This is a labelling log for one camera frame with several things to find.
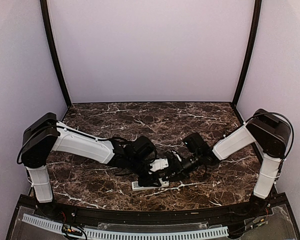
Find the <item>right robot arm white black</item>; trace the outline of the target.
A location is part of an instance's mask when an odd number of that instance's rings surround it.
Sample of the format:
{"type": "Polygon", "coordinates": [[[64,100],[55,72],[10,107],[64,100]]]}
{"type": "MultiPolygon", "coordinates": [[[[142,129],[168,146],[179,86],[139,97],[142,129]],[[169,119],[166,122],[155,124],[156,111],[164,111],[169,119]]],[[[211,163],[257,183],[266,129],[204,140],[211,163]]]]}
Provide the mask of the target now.
{"type": "Polygon", "coordinates": [[[254,199],[245,205],[245,213],[256,217],[264,210],[263,200],[268,198],[273,185],[281,176],[294,140],[294,127],[286,116],[260,108],[213,146],[209,146],[198,132],[185,137],[182,142],[190,156],[183,157],[174,150],[167,152],[168,168],[163,179],[169,182],[181,181],[198,167],[216,166],[249,147],[260,163],[260,170],[251,194],[254,199]]]}

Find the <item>white remote control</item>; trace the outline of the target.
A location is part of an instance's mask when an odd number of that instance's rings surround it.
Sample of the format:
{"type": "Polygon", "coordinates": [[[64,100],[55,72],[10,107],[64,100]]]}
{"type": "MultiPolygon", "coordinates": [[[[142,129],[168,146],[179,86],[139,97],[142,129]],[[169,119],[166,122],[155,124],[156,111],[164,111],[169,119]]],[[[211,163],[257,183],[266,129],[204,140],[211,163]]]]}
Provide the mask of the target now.
{"type": "Polygon", "coordinates": [[[131,188],[133,191],[146,191],[146,190],[153,190],[153,189],[160,189],[169,186],[169,181],[163,181],[161,178],[159,179],[160,184],[151,184],[146,186],[140,186],[137,181],[133,181],[131,183],[131,188]]]}

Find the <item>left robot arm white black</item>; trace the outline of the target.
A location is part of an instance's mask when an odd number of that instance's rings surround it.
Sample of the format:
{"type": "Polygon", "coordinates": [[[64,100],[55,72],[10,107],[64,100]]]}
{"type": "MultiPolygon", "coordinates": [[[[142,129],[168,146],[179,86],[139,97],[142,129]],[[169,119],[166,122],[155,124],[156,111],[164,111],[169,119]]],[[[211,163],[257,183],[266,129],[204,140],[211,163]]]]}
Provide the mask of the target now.
{"type": "Polygon", "coordinates": [[[68,153],[100,164],[127,169],[138,176],[140,187],[159,188],[160,171],[169,166],[166,158],[158,158],[155,145],[146,136],[126,140],[113,136],[101,138],[71,128],[48,112],[23,133],[22,147],[16,162],[29,173],[41,210],[50,218],[61,213],[55,203],[47,169],[51,152],[68,153]]]}

